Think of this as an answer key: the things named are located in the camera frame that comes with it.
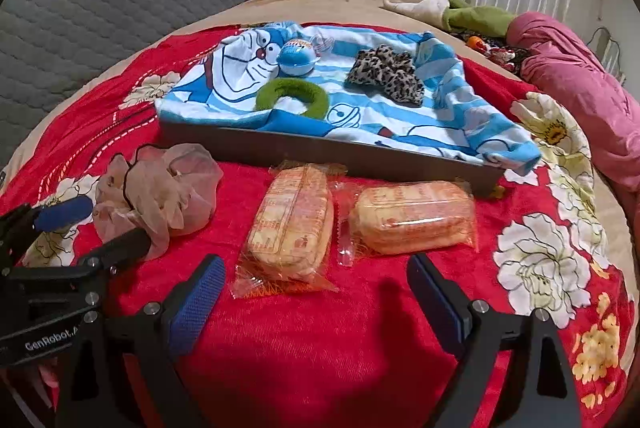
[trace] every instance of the blue and white striped cloth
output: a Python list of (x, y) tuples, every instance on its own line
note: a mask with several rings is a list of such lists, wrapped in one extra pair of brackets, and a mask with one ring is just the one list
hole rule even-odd
[[(310, 40), (316, 35), (335, 41), (331, 52), (322, 55), (304, 77), (329, 94), (324, 121), (298, 115), (305, 107), (289, 97), (281, 98), (272, 110), (254, 111), (258, 89), (279, 74), (276, 58), (282, 45), (293, 38)], [(415, 75), (425, 85), (421, 107), (397, 104), (371, 87), (345, 86), (358, 51), (382, 44), (414, 58)], [(303, 28), (283, 22), (230, 36), (207, 59), (156, 100), (162, 121), (329, 137), (490, 164), (520, 175), (540, 159), (529, 132), (474, 93), (453, 49), (430, 32)]]

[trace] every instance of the green ring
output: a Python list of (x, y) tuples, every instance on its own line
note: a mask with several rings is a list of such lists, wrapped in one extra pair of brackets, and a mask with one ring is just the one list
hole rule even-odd
[(308, 105), (304, 117), (322, 121), (329, 111), (329, 96), (318, 85), (293, 77), (277, 77), (265, 84), (255, 95), (256, 110), (270, 110), (280, 97), (295, 97)]

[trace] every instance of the white wall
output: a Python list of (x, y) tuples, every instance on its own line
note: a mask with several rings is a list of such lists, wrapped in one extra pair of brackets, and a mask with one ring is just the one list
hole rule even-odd
[(585, 43), (598, 27), (609, 29), (620, 44), (625, 89), (640, 100), (640, 11), (633, 0), (571, 0), (565, 22)]

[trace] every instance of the beige bed sheet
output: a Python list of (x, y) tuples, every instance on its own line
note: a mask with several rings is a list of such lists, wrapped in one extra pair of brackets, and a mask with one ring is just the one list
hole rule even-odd
[[(460, 40), (449, 36), (446, 32), (383, 9), (382, 0), (251, 0), (176, 30), (173, 34), (189, 34), (220, 25), (254, 24), (282, 20), (293, 20), (300, 23), (331, 22), (364, 24), (390, 27), (407, 32), (425, 32), (428, 30), (439, 40), (452, 46), (457, 55), (473, 59), (475, 62), (499, 74), (517, 79), (513, 74), (501, 69), (481, 54), (465, 46)], [(159, 40), (159, 42), (151, 45), (149, 48), (157, 46), (161, 41), (162, 40)], [(31, 158), (44, 130), (46, 130), (47, 126), (57, 115), (98, 84), (121, 74), (138, 54), (139, 52), (112, 66), (109, 70), (90, 81), (82, 87), (81, 90), (49, 113), (14, 152), (9, 164), (5, 168), (6, 181), (4, 187), (6, 187), (7, 182), (15, 176), (15, 173), (17, 173), (20, 167)], [(599, 176), (595, 177), (595, 192), (596, 213), (609, 238), (609, 259), (624, 273), (627, 291), (637, 304), (639, 296), (635, 256), (632, 238), (629, 228), (626, 225), (624, 212), (609, 187)], [(636, 323), (637, 322), (638, 308), (636, 306)], [(636, 344), (635, 331), (636, 329), (634, 328), (620, 359), (620, 365), (626, 372), (628, 372), (633, 360), (633, 348)]]

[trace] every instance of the pink cloth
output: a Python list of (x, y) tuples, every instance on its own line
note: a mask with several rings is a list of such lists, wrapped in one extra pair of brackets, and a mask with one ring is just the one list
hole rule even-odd
[(575, 117), (591, 146), (593, 164), (617, 189), (640, 189), (640, 104), (604, 71), (566, 25), (535, 12), (514, 19), (511, 46), (529, 48), (521, 76)]

